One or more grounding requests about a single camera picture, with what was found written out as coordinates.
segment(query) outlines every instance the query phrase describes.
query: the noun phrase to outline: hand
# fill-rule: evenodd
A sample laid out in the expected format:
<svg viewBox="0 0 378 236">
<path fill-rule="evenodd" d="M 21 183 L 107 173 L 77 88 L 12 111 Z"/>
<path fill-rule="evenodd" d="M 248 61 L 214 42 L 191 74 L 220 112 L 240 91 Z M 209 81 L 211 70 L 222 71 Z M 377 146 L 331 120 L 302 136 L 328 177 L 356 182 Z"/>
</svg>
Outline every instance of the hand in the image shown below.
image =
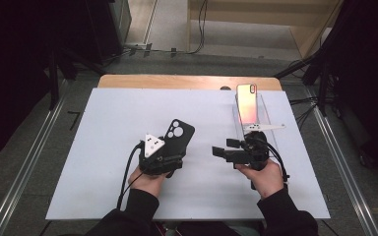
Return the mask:
<svg viewBox="0 0 378 236">
<path fill-rule="evenodd" d="M 130 188 L 146 191 L 147 193 L 158 198 L 158 195 L 160 194 L 161 190 L 161 184 L 168 173 L 156 176 L 147 174 L 141 175 L 141 173 L 142 171 L 140 170 L 140 166 L 137 166 L 134 172 L 130 175 L 130 178 L 128 179 L 128 184 L 131 184 L 137 177 L 138 179 L 131 185 Z"/>
<path fill-rule="evenodd" d="M 270 159 L 267 160 L 266 167 L 260 171 L 243 164 L 236 164 L 235 168 L 253 182 L 263 200 L 284 187 L 281 168 Z"/>
</svg>

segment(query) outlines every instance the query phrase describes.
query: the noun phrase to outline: black handheld controller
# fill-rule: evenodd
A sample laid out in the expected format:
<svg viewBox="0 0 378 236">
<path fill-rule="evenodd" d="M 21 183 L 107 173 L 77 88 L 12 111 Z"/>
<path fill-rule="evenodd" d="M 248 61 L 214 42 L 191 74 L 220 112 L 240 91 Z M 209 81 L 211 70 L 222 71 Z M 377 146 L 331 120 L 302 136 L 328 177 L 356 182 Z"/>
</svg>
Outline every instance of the black handheld controller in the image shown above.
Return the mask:
<svg viewBox="0 0 378 236">
<path fill-rule="evenodd" d="M 170 178 L 176 169 L 182 168 L 182 158 L 194 133 L 193 126 L 178 119 L 172 120 L 164 137 L 152 137 L 145 141 L 139 155 L 140 169 L 148 175 L 169 173 L 166 177 Z M 158 144 L 163 145 L 148 156 L 146 148 L 156 148 Z"/>
<path fill-rule="evenodd" d="M 226 162 L 235 164 L 249 164 L 255 170 L 262 170 L 266 167 L 266 160 L 269 159 L 269 149 L 264 143 L 267 142 L 263 132 L 253 131 L 244 136 L 245 141 L 226 139 L 226 146 L 230 148 L 242 148 L 242 150 L 225 150 L 221 147 L 213 147 L 213 155 L 222 157 Z M 256 190 L 253 182 L 251 189 Z"/>
</svg>

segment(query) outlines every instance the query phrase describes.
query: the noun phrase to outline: person's right hand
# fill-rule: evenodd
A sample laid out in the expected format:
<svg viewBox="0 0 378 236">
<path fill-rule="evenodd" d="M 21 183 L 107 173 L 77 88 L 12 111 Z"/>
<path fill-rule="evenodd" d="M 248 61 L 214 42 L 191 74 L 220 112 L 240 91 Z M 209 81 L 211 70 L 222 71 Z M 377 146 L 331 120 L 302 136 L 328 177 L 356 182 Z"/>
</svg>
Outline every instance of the person's right hand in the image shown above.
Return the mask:
<svg viewBox="0 0 378 236">
<path fill-rule="evenodd" d="M 236 164 L 235 168 L 253 182 L 262 200 L 284 187 L 281 168 L 270 159 L 267 160 L 266 167 L 260 171 L 243 164 Z"/>
</svg>

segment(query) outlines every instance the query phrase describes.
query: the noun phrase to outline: gray floor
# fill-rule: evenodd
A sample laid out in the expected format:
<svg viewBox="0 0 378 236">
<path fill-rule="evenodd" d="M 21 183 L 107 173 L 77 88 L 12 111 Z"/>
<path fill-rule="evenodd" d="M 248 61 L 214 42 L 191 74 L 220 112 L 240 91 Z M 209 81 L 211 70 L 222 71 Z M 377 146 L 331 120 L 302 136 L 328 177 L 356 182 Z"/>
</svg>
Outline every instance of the gray floor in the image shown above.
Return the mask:
<svg viewBox="0 0 378 236">
<path fill-rule="evenodd" d="M 210 55 L 177 55 L 152 52 L 144 57 L 142 52 L 125 55 L 105 68 L 110 74 L 177 74 L 216 76 L 271 76 L 286 68 L 290 62 L 254 58 L 223 57 Z M 99 76 L 84 71 L 68 90 L 66 100 L 55 122 L 52 132 L 43 147 L 31 178 L 16 205 L 4 235 L 38 235 L 46 224 L 45 215 L 51 196 L 74 140 L 77 127 L 71 130 L 75 116 L 69 111 L 83 111 L 92 88 L 97 86 Z M 283 90 L 289 99 L 304 98 L 305 87 L 295 77 L 282 80 Z M 19 127 L 7 146 L 0 152 L 0 205 L 9 191 L 33 140 L 48 114 L 49 97 L 45 97 Z M 292 106 L 295 116 L 302 114 L 309 104 Z M 331 109 L 328 117 L 336 137 L 341 144 L 347 163 L 360 186 L 373 216 L 378 224 L 378 169 L 360 165 L 358 152 L 347 129 Z M 351 204 L 342 178 L 330 154 L 321 129 L 313 115 L 309 116 L 301 129 L 305 146 L 309 152 L 317 179 L 326 195 L 331 219 L 326 222 L 339 235 L 364 235 L 358 217 Z M 45 235 L 84 233 L 95 221 L 55 221 Z M 321 235 L 334 233 L 319 221 Z"/>
</svg>

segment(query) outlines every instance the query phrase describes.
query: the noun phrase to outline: black equipment stand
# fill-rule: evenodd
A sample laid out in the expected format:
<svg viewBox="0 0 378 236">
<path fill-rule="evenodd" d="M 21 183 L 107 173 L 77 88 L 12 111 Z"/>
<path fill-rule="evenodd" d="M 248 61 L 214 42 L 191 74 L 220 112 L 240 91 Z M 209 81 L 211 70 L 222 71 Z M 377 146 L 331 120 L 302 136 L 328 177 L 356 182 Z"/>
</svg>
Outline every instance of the black equipment stand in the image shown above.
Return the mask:
<svg viewBox="0 0 378 236">
<path fill-rule="evenodd" d="M 55 105 L 57 104 L 60 96 L 59 96 L 59 86 L 58 86 L 58 76 L 57 76 L 57 67 L 59 67 L 60 71 L 63 73 L 64 78 L 67 80 L 75 80 L 76 76 L 78 75 L 78 70 L 73 65 L 72 61 L 77 61 L 82 65 L 86 66 L 90 70 L 94 71 L 100 76 L 106 74 L 101 68 L 93 64 L 92 62 L 88 61 L 85 58 L 77 55 L 72 50 L 57 46 L 53 43 L 50 43 L 48 46 L 49 49 L 49 79 L 50 79 L 50 94 L 51 94 L 51 102 L 49 110 L 52 110 Z"/>
<path fill-rule="evenodd" d="M 342 38 L 347 36 L 347 33 L 352 30 L 347 27 L 347 23 L 355 21 L 353 16 L 359 1 L 345 1 L 339 16 L 333 26 L 333 29 L 323 42 L 321 47 L 310 57 L 300 60 L 286 68 L 285 70 L 274 75 L 275 78 L 281 79 L 291 73 L 308 66 L 303 75 L 302 82 L 306 86 L 311 86 L 315 83 L 318 77 L 321 78 L 318 94 L 317 106 L 324 116 L 325 113 L 325 98 L 327 94 L 327 85 L 330 74 L 332 74 L 332 60 L 335 58 L 336 51 L 341 50 Z"/>
</svg>

